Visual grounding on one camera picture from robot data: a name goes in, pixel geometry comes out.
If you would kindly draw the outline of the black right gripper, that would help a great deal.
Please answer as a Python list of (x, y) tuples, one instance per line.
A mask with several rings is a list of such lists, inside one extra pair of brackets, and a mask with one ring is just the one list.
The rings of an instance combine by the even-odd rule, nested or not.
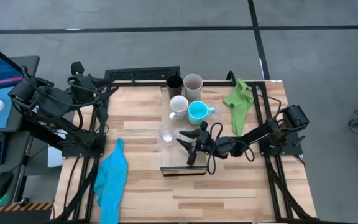
[[(211, 132), (213, 128), (219, 125), (220, 130), (216, 135), (216, 139), (212, 139)], [(191, 142), (186, 142), (182, 139), (177, 139), (177, 142), (180, 143), (188, 152), (188, 165), (193, 165), (196, 160), (197, 152), (201, 151), (210, 156), (218, 157), (220, 159), (227, 159), (228, 152), (224, 151), (224, 143), (227, 143), (226, 140), (219, 140), (220, 134), (223, 130), (223, 125), (219, 122), (214, 123), (210, 130), (207, 130), (208, 123), (202, 121), (199, 128), (194, 131), (180, 131), (179, 134), (186, 136), (187, 138), (191, 138), (195, 140), (195, 145), (192, 145)]]

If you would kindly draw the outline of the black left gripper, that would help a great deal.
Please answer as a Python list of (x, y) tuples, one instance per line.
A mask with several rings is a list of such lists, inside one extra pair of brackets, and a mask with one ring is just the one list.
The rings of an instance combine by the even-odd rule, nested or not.
[[(72, 92), (77, 101), (93, 101), (98, 95), (96, 89), (104, 88), (114, 79), (96, 78), (92, 75), (84, 76), (76, 74), (72, 79)], [(103, 100), (97, 102), (94, 106), (96, 117), (100, 123), (105, 123), (108, 119), (107, 106)]]

